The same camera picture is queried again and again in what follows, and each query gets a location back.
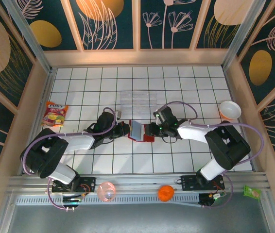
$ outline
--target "gray floor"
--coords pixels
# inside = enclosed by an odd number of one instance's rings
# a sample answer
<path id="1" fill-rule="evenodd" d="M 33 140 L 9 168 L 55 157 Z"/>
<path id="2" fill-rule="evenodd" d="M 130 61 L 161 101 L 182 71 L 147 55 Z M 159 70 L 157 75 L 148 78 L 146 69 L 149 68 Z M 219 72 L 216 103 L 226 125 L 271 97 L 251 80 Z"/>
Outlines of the gray floor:
<path id="1" fill-rule="evenodd" d="M 236 193 L 224 208 L 175 204 L 91 205 L 74 213 L 17 206 L 10 233 L 267 233 L 260 202 Z"/>

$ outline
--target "black motor joint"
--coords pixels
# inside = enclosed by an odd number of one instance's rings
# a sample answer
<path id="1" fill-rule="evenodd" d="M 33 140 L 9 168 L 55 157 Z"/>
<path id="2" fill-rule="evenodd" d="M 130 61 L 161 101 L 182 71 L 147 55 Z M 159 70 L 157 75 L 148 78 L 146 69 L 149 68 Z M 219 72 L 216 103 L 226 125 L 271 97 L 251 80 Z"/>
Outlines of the black motor joint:
<path id="1" fill-rule="evenodd" d="M 109 112 L 103 112 L 96 123 L 91 124 L 86 130 L 88 133 L 102 133 L 108 130 L 114 122 L 114 115 Z M 94 135 L 94 143 L 90 149 L 94 149 L 101 145 L 104 139 L 108 138 L 114 140 L 116 138 L 127 135 L 130 132 L 130 126 L 125 124 L 123 121 L 115 125 L 110 131 L 101 134 Z"/>
<path id="2" fill-rule="evenodd" d="M 160 124 L 150 123 L 145 127 L 145 134 L 155 137 L 174 137 L 181 139 L 178 134 L 178 127 L 187 119 L 177 120 L 170 107 L 164 105 L 154 112 L 154 116 L 160 120 Z"/>

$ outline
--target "green snack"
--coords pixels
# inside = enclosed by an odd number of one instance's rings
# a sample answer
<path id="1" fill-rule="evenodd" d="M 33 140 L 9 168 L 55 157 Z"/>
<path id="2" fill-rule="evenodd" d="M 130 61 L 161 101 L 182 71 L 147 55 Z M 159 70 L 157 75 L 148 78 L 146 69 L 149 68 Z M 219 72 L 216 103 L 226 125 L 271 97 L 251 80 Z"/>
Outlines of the green snack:
<path id="1" fill-rule="evenodd" d="M 260 198 L 260 190 L 256 188 L 250 188 L 249 186 L 244 186 L 244 196 L 254 198 L 256 200 L 259 200 Z"/>

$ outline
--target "white tile floor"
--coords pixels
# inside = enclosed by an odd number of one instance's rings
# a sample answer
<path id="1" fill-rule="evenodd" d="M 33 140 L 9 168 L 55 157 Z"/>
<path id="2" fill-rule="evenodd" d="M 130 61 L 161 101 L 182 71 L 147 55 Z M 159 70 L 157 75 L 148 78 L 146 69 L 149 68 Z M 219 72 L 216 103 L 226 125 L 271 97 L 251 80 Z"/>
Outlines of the white tile floor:
<path id="1" fill-rule="evenodd" d="M 174 100 L 190 103 L 199 117 L 194 122 L 205 124 L 220 123 L 218 105 L 231 99 L 221 67 L 61 68 L 50 100 L 70 106 L 64 127 L 53 130 L 82 131 L 96 121 L 104 107 L 120 110 L 121 91 L 156 92 L 159 105 Z M 172 105 L 171 109 L 177 118 L 194 116 L 183 105 Z M 140 120 L 145 124 L 150 121 L 154 118 Z M 70 152 L 62 162 L 80 174 L 170 173 L 197 171 L 211 158 L 207 144 L 194 140 L 167 144 L 156 138 L 154 143 L 139 143 L 122 137 L 95 150 Z M 252 170 L 252 166 L 248 162 L 234 170 Z"/>

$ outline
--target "red object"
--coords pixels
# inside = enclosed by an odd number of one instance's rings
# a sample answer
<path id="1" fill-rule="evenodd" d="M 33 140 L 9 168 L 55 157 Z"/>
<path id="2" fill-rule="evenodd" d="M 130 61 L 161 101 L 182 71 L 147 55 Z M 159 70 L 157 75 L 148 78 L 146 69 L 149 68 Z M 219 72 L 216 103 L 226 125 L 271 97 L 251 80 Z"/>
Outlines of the red object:
<path id="1" fill-rule="evenodd" d="M 136 141 L 135 139 L 130 137 L 129 133 L 128 133 L 128 138 L 130 138 L 133 141 Z M 143 141 L 136 141 L 136 142 L 155 142 L 155 137 L 144 134 L 143 135 Z"/>

